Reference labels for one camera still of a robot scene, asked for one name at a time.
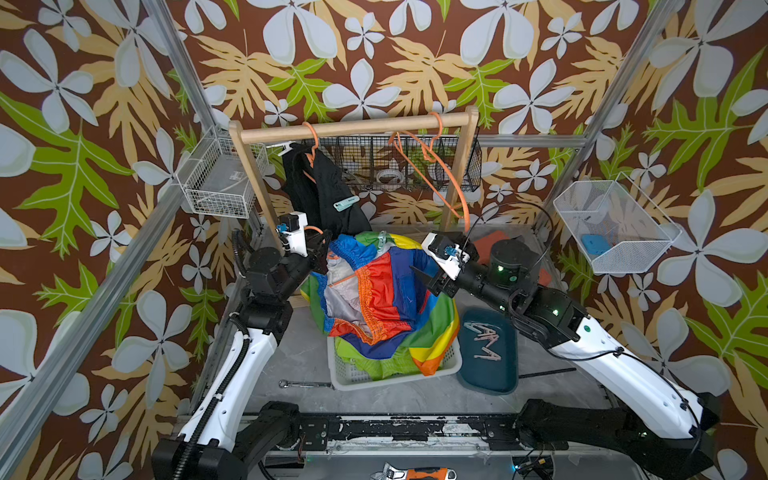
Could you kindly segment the rainbow striped shorts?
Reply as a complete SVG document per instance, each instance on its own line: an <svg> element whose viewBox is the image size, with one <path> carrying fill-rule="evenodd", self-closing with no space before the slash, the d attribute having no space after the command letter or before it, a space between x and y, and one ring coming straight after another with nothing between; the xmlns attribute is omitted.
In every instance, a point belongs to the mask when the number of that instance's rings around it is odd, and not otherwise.
<svg viewBox="0 0 768 480"><path fill-rule="evenodd" d="M313 272L300 288L319 330L341 338L369 359L384 360L407 347L420 373L434 375L460 326L456 302L435 296L414 276L438 267L421 245L390 234L386 251L377 249L379 232L333 240L326 270Z"/></svg>

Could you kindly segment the lime green shorts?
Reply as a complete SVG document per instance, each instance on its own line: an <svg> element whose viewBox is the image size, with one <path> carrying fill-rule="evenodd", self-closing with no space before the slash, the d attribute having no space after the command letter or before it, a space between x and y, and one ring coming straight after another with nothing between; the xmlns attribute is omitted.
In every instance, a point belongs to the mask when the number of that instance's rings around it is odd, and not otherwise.
<svg viewBox="0 0 768 480"><path fill-rule="evenodd" d="M341 361L364 371L374 380L383 380L398 375L420 374L407 347L398 347L393 356L384 360L369 359L363 356L352 344L341 338L334 340L336 354Z"/></svg>

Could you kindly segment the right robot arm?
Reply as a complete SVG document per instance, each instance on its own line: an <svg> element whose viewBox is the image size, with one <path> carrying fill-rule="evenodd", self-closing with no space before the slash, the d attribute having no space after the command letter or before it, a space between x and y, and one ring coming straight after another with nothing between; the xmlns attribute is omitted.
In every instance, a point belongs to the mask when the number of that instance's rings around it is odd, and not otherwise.
<svg viewBox="0 0 768 480"><path fill-rule="evenodd" d="M719 421L719 403L691 392L654 370L562 290L539 284L539 261L520 238L491 248L478 263L468 237L432 232L423 251L438 269L415 273L428 290L480 299L549 355L578 365L620 401L611 409L581 409L530 399L515 421L531 447L575 442L627 455L661 479L689 479L715 466L708 429Z"/></svg>

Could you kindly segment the orange hanger of rainbow shorts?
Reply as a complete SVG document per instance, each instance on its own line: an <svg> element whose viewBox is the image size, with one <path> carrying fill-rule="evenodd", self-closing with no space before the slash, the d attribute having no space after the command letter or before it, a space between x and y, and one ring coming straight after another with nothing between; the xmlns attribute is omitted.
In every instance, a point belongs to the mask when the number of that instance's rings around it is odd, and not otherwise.
<svg viewBox="0 0 768 480"><path fill-rule="evenodd" d="M311 231L311 232L316 232L316 233L321 234L321 235L324 234L324 231L322 229L320 229L318 227L315 227L315 226L311 226L311 225L305 226L303 228L303 230L305 232L310 232Z"/></svg>

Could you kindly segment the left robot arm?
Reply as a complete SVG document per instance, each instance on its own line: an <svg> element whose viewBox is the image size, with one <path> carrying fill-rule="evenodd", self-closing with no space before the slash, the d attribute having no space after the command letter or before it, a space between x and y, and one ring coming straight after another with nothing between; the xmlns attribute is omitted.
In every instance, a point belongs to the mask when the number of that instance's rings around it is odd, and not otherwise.
<svg viewBox="0 0 768 480"><path fill-rule="evenodd" d="M155 478L245 479L253 468L263 468L269 451L299 441L300 412L292 403L272 401L251 424L241 425L257 380L287 330L290 298L325 259L331 240L316 227L278 235L285 253L254 249L242 231L233 232L236 271L246 282L240 306L228 317L233 340L199 408L178 435L155 448Z"/></svg>

